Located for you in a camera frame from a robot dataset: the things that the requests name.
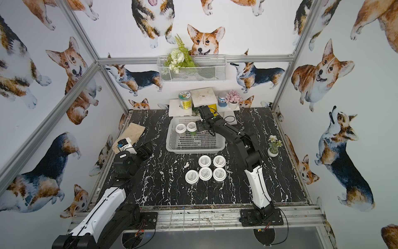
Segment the white plastic perforated basket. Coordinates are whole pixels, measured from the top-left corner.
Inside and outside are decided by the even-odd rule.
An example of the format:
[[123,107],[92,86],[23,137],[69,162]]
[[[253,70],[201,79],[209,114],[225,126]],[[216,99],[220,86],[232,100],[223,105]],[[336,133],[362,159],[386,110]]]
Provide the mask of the white plastic perforated basket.
[[208,131],[199,132],[192,135],[186,130],[185,136],[180,136],[176,127],[179,124],[188,125],[190,122],[200,120],[199,117],[174,117],[170,121],[166,137],[166,149],[176,154],[216,154],[226,147],[226,139],[219,135],[212,135]]

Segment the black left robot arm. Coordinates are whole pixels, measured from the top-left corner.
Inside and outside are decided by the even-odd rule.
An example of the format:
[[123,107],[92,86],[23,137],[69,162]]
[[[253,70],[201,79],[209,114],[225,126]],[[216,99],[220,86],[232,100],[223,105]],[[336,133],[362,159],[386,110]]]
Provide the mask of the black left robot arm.
[[75,229],[56,238],[53,249],[108,249],[130,227],[144,232],[149,222],[141,215],[139,206],[127,204],[126,198],[136,173],[153,154],[153,143],[147,142],[135,151],[132,154],[124,150],[115,156],[114,166],[121,169],[121,174]]

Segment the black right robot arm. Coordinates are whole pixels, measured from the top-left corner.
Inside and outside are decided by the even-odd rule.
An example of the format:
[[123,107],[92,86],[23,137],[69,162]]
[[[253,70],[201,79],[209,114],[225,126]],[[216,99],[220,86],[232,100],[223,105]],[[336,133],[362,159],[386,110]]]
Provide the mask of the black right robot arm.
[[223,136],[234,148],[237,162],[246,173],[252,191],[253,211],[249,218],[241,217],[243,225],[263,225],[275,211],[263,176],[265,162],[262,150],[254,134],[240,131],[226,122],[224,118],[215,116],[208,106],[199,107],[201,120],[198,122],[200,131]]

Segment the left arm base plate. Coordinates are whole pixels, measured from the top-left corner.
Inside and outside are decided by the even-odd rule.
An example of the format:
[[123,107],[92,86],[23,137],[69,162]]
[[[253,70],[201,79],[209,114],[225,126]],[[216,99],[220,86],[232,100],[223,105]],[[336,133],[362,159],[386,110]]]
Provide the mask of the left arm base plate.
[[127,226],[123,231],[154,229],[154,226],[157,224],[158,215],[158,212],[144,212],[140,215],[133,214],[128,218]]

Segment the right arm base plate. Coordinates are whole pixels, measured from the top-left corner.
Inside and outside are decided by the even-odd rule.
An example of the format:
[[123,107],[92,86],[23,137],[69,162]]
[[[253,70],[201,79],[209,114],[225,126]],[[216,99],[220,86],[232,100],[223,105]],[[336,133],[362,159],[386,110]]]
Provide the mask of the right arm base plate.
[[280,209],[274,209],[267,217],[263,217],[260,212],[255,209],[242,209],[239,214],[239,222],[243,227],[282,226],[285,224]]

